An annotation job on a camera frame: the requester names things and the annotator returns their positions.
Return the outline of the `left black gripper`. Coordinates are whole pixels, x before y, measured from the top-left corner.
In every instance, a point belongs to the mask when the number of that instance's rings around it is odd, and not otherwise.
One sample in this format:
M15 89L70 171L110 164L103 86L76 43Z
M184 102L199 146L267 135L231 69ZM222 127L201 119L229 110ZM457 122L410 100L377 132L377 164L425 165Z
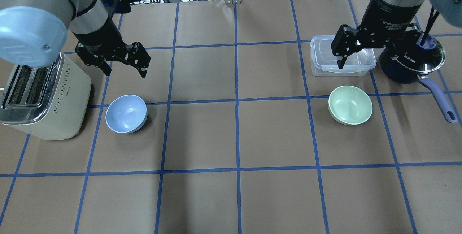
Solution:
M142 78L146 77L151 61L149 53L140 42L124 43L113 20L106 20L94 32L74 33L74 36L82 45L76 46L75 51L86 66L99 68L108 77L111 67L106 60L118 61L135 68Z

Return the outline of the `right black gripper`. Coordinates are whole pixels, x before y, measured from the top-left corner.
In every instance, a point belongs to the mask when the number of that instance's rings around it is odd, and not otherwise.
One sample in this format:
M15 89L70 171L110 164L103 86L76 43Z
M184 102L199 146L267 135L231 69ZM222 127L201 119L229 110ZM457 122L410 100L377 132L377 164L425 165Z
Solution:
M424 70L420 47L423 31L416 26L407 28L421 5L401 7L384 0L370 0L358 28L341 25L336 32L331 51L337 57L338 69L343 69L353 53L363 48L383 48L392 42L383 50L383 68L391 69L394 65Z

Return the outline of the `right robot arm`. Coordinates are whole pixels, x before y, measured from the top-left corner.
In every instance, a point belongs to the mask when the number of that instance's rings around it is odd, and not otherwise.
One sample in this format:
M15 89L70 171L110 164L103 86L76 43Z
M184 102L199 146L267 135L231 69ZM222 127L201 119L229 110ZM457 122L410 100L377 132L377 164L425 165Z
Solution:
M331 51L342 69L347 58L365 48L394 49L425 0L370 0L358 28L341 25ZM461 0L429 0L452 26L461 27Z

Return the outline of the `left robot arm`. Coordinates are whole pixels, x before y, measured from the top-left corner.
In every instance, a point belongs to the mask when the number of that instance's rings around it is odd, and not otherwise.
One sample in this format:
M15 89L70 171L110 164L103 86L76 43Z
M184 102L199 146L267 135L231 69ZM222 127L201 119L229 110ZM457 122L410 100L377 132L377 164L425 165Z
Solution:
M56 60L70 31L87 66L111 73L109 61L134 67L143 78L150 55L140 42L124 43L114 24L118 4L131 0L1 0L1 58L41 68Z

